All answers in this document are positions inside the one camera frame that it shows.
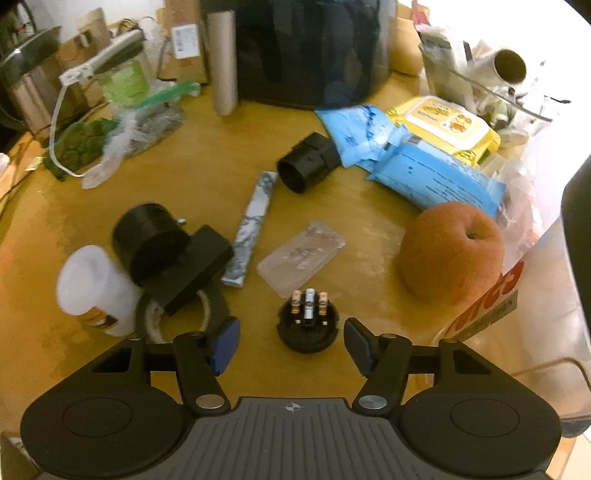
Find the white bottle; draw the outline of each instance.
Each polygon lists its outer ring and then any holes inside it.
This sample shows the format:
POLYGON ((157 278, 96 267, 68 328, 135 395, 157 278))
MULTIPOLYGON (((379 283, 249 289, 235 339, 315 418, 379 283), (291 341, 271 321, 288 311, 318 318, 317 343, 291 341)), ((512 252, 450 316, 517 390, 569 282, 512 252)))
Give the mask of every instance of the white bottle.
POLYGON ((57 304, 89 326, 124 337, 134 331, 141 290, 97 245, 68 257, 57 277, 57 304))

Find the black cylindrical part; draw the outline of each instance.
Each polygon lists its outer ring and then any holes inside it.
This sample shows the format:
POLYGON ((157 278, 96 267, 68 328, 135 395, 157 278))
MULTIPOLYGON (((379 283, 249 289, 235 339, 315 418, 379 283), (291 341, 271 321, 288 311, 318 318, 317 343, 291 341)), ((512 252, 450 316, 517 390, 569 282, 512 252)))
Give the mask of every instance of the black cylindrical part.
POLYGON ((127 211, 113 230, 113 248, 132 280, 170 265, 185 250, 189 235, 158 203, 142 203, 127 211))
POLYGON ((277 162, 277 171, 287 188, 304 193, 339 165, 339 152, 334 142, 313 132, 277 162))

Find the blue wet wipes package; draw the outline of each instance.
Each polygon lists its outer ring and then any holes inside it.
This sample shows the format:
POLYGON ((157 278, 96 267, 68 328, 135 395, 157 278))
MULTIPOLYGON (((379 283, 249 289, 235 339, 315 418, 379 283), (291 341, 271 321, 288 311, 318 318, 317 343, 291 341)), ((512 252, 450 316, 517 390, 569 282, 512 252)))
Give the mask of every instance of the blue wet wipes package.
POLYGON ((373 105, 316 110, 316 115, 335 142, 344 167, 361 161, 363 165, 365 161, 378 161, 388 137, 396 128, 386 114, 373 105))
POLYGON ((369 180, 383 183, 422 210, 443 202, 464 202, 495 216, 505 194, 503 183, 425 142, 404 126, 397 128, 383 150, 382 160, 369 180))

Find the paper towel roll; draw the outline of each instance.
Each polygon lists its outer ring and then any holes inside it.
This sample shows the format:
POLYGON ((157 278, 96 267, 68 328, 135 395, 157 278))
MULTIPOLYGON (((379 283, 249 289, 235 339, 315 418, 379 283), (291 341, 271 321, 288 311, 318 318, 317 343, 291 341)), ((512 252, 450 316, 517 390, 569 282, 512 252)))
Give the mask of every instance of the paper towel roll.
POLYGON ((208 14, 207 33, 213 85, 213 109, 218 115, 229 115, 238 102, 234 11, 208 14))

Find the metal pin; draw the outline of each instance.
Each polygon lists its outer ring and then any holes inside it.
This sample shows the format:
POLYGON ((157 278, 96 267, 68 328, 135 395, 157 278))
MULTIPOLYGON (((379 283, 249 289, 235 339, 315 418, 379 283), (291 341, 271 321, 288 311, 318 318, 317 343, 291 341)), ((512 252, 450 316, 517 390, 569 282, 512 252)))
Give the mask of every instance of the metal pin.
POLYGON ((316 301, 316 290, 306 289, 306 298, 304 300, 304 319, 312 320, 314 318, 314 302, 316 301))
POLYGON ((326 312, 329 308, 329 295, 325 291, 321 291, 318 295, 318 315, 326 317, 326 312))
POLYGON ((300 305, 301 305, 301 290, 294 290, 291 294, 291 312, 293 314, 300 312, 300 305))

